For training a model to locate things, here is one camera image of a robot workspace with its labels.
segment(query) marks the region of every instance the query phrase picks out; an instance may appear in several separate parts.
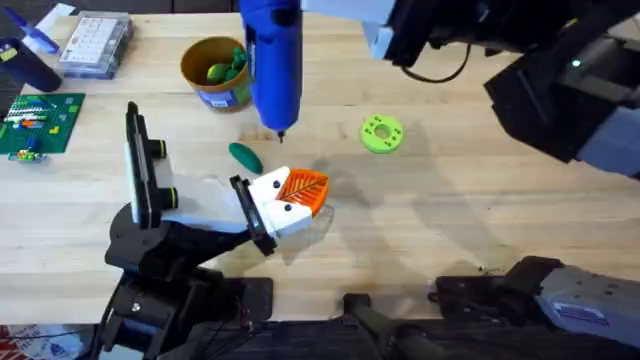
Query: blue hot glue gun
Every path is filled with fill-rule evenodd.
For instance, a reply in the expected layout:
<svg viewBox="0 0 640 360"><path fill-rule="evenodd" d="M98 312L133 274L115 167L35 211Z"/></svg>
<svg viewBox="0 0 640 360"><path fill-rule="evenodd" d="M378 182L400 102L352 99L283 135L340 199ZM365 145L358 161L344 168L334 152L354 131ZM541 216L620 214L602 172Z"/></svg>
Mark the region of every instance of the blue hot glue gun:
<svg viewBox="0 0 640 360"><path fill-rule="evenodd" d="M240 0L253 78L251 95L262 123L280 142L297 120L302 95L300 0Z"/></svg>

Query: clear plastic box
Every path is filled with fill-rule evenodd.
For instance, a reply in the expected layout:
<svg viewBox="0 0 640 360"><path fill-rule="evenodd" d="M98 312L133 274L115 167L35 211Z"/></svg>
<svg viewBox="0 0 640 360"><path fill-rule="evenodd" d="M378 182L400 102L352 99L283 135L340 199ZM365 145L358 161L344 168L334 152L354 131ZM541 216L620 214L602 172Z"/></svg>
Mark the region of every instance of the clear plastic box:
<svg viewBox="0 0 640 360"><path fill-rule="evenodd" d="M56 69L65 77L113 79L129 41L133 22L128 13L82 11Z"/></svg>

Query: wire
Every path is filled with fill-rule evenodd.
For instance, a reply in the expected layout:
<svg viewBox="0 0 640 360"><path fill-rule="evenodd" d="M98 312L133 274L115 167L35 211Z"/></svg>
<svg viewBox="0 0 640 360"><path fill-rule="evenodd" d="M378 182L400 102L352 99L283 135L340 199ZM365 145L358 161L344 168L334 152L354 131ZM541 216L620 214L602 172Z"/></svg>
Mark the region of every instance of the wire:
<svg viewBox="0 0 640 360"><path fill-rule="evenodd" d="M458 77L458 75L460 75L462 73L462 71L464 70L464 68L467 66L467 62L469 61L469 55L471 55L471 44L467 44L467 50L465 52L464 55L464 61L462 62L462 65L460 65L460 67L458 68L458 70L456 70L453 74L442 78L442 79L430 79L430 78L426 78L422 75L418 75L414 72L412 72L411 70L409 70L406 66L402 67L402 72L407 75L408 77L412 78L413 80L417 80L420 82L425 82L425 83L429 83L429 84L444 84L446 82L449 82L455 78Z"/></svg>
<svg viewBox="0 0 640 360"><path fill-rule="evenodd" d="M93 330L93 328L92 329L82 329L82 330L76 330L76 331L69 331L69 332L60 333L60 334L38 335L38 336L1 336L0 340L51 339L51 338L56 338L56 337L61 337L61 336L69 336L69 335L81 334L83 332L92 331L92 330Z"/></svg>

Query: green gear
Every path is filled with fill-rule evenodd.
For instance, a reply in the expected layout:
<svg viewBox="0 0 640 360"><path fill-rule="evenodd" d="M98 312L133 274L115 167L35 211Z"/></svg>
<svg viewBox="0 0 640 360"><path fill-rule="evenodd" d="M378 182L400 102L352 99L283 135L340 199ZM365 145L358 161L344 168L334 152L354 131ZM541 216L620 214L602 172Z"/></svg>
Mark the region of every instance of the green gear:
<svg viewBox="0 0 640 360"><path fill-rule="evenodd" d="M364 121L360 139L367 149L376 154L389 154L402 144L404 128L391 116L373 115Z"/></svg>

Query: green vegetable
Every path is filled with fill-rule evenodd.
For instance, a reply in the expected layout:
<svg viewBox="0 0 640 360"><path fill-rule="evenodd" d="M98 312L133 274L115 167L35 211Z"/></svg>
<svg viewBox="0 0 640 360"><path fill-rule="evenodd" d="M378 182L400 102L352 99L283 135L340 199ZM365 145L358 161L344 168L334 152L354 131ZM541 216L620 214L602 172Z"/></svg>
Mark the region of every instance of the green vegetable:
<svg viewBox="0 0 640 360"><path fill-rule="evenodd" d="M207 71L207 82L211 85L219 85L225 81L225 74L229 70L228 64L215 64Z"/></svg>
<svg viewBox="0 0 640 360"><path fill-rule="evenodd" d="M239 143L231 143L229 145L229 152L249 171L258 175L262 174L264 170L262 163L251 149Z"/></svg>

